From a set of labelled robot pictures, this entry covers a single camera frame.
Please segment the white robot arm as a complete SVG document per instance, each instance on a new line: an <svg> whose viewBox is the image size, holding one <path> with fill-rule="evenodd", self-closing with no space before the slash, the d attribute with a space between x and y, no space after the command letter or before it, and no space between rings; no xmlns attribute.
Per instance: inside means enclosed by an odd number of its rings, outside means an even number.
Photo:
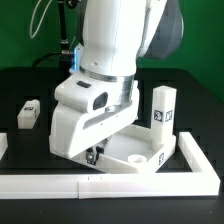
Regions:
<svg viewBox="0 0 224 224"><path fill-rule="evenodd" d="M87 0L79 69L55 89L50 151L72 159L133 123L136 60L166 58L183 30L179 0Z"/></svg>

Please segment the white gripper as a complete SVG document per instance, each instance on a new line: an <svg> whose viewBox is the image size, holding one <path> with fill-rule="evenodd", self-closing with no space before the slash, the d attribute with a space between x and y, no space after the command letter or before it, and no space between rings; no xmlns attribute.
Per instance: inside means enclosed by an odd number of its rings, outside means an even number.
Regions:
<svg viewBox="0 0 224 224"><path fill-rule="evenodd" d="M111 90L108 92L108 102L111 102L115 93ZM49 135L50 152L70 159L98 143L97 155L103 154L108 144L108 139L105 138L130 125L137 118L138 103L137 82L132 85L129 102L118 108L113 106L111 110L106 105L91 113L83 113L58 102ZM96 164L96 154L92 149L86 151L86 161L91 165Z"/></svg>

